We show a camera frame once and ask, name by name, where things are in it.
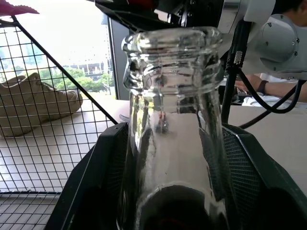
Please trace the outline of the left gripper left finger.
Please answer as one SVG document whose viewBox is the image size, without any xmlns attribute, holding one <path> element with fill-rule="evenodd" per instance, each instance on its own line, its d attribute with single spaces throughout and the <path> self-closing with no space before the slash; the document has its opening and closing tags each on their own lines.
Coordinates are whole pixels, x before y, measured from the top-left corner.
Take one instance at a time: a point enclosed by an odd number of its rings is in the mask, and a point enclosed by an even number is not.
<svg viewBox="0 0 307 230">
<path fill-rule="evenodd" d="M 127 141 L 128 123 L 100 134 L 72 170 L 45 230 L 117 230 Z"/>
</svg>

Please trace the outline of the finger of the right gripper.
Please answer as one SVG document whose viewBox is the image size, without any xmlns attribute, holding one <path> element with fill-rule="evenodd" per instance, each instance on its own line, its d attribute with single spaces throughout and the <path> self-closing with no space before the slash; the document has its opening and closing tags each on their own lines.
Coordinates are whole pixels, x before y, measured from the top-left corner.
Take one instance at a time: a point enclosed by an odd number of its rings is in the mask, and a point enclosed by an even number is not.
<svg viewBox="0 0 307 230">
<path fill-rule="evenodd" d="M 140 4 L 130 4 L 128 0 L 94 0 L 98 9 L 108 17 L 138 33 L 156 30 L 156 14 Z"/>
</svg>

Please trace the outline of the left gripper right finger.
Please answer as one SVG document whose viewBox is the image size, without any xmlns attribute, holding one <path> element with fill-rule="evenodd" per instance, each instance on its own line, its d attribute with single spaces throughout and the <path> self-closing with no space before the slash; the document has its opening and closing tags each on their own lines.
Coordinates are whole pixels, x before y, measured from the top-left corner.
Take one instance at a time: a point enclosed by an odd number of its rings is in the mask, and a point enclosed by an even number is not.
<svg viewBox="0 0 307 230">
<path fill-rule="evenodd" d="M 255 136 L 223 125 L 243 230 L 307 230 L 307 196 Z"/>
</svg>

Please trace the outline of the clear glass bottle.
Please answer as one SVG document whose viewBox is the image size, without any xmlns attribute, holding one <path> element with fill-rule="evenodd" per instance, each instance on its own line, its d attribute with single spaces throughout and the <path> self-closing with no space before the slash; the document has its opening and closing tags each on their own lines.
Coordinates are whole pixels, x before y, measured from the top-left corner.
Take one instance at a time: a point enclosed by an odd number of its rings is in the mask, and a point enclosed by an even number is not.
<svg viewBox="0 0 307 230">
<path fill-rule="evenodd" d="M 129 137 L 118 230 L 231 230 L 214 27 L 127 36 Z"/>
</svg>

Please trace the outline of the person's bare hand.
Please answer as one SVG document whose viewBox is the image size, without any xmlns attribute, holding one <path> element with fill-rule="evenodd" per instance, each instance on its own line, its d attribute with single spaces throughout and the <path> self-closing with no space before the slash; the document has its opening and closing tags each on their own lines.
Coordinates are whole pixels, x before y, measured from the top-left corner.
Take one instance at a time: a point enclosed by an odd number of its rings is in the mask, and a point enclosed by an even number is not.
<svg viewBox="0 0 307 230">
<path fill-rule="evenodd" d="M 261 83 L 261 78 L 257 75 L 246 75 L 246 78 L 248 79 L 249 83 L 251 84 L 251 86 L 253 87 L 253 89 L 255 91 L 257 91 L 260 83 Z M 241 91 L 245 92 L 245 93 L 249 93 L 248 88 L 246 87 L 246 85 L 244 84 L 244 82 L 242 80 L 237 80 L 235 82 L 235 86 L 240 89 Z"/>
</svg>

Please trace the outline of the dark wrist watch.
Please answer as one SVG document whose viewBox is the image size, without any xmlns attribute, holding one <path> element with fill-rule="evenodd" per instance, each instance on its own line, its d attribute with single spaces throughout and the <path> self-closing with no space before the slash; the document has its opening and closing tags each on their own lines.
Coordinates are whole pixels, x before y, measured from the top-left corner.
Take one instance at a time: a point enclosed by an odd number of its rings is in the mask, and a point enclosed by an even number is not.
<svg viewBox="0 0 307 230">
<path fill-rule="evenodd" d="M 262 80 L 257 88 L 257 92 L 265 94 L 265 86 L 268 83 L 266 80 Z"/>
</svg>

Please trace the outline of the beige lace-up shoe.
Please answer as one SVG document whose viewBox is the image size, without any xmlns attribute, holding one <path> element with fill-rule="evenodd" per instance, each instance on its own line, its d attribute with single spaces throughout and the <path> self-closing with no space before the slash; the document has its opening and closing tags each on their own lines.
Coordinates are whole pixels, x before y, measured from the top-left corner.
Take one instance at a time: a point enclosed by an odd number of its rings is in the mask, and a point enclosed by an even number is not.
<svg viewBox="0 0 307 230">
<path fill-rule="evenodd" d="M 44 122 L 65 118 L 83 104 L 78 90 L 59 91 L 37 72 L 0 83 L 0 136 L 18 137 Z"/>
</svg>

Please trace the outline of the magenta chip bag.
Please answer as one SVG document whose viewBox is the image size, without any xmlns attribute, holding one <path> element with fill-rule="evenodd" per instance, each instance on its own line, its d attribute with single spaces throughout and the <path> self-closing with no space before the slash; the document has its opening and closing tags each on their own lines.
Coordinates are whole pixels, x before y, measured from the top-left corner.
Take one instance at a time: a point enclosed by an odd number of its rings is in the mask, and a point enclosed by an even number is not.
<svg viewBox="0 0 307 230">
<path fill-rule="evenodd" d="M 12 5 L 6 0 L 0 0 L 0 16 L 15 16 L 20 14 L 39 14 L 39 12 L 26 5 Z"/>
</svg>

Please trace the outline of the dark window frame post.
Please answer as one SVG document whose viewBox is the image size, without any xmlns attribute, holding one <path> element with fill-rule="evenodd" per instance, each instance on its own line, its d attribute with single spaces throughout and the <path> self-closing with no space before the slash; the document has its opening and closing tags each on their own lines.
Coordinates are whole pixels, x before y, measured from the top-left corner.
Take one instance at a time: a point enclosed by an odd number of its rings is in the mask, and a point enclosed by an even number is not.
<svg viewBox="0 0 307 230">
<path fill-rule="evenodd" d="M 130 99 L 130 93 L 123 85 L 127 57 L 122 51 L 121 43 L 130 34 L 130 31 L 111 18 L 108 18 L 108 25 L 117 99 L 128 101 Z"/>
</svg>

